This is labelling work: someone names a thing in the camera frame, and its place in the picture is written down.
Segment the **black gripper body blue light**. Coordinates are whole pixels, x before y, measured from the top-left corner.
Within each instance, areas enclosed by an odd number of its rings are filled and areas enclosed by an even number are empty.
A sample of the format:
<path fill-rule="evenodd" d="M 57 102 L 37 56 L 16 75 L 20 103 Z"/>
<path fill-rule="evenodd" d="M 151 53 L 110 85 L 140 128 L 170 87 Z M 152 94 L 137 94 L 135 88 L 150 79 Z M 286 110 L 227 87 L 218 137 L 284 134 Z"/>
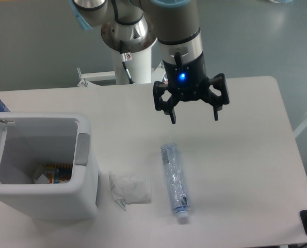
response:
<path fill-rule="evenodd" d="M 207 79 L 204 53 L 178 68 L 176 63 L 163 61 L 168 79 L 168 102 L 197 101 L 201 99 L 202 83 Z"/>

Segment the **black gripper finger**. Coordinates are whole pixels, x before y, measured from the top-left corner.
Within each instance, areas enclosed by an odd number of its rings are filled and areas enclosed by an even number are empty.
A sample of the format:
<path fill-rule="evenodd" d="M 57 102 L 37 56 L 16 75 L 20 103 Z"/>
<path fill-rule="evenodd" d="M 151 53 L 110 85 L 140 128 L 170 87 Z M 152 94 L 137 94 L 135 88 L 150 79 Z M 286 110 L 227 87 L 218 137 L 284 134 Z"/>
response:
<path fill-rule="evenodd" d="M 167 101 L 164 101 L 163 95 L 166 91 L 169 92 L 171 96 Z M 155 81 L 153 85 L 153 99 L 155 109 L 157 111 L 163 111 L 165 115 L 170 116 L 172 124 L 176 124 L 176 114 L 174 107 L 180 100 L 169 91 L 169 84 L 163 83 L 161 81 Z"/>
<path fill-rule="evenodd" d="M 204 79 L 199 84 L 199 97 L 213 107 L 214 120 L 218 121 L 218 112 L 230 103 L 225 75 L 220 73 L 211 79 Z"/>

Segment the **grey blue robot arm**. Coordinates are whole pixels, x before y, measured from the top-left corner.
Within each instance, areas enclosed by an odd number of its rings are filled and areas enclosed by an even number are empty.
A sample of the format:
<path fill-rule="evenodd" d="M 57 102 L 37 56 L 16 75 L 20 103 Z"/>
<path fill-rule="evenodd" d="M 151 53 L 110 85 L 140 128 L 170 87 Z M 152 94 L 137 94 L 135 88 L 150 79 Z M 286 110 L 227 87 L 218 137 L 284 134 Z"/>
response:
<path fill-rule="evenodd" d="M 82 29 L 101 27 L 104 42 L 126 55 L 159 43 L 166 82 L 153 85 L 155 109 L 176 121 L 174 107 L 181 101 L 202 100 L 218 113 L 229 104 L 224 74 L 206 75 L 196 1 L 70 1 Z"/>

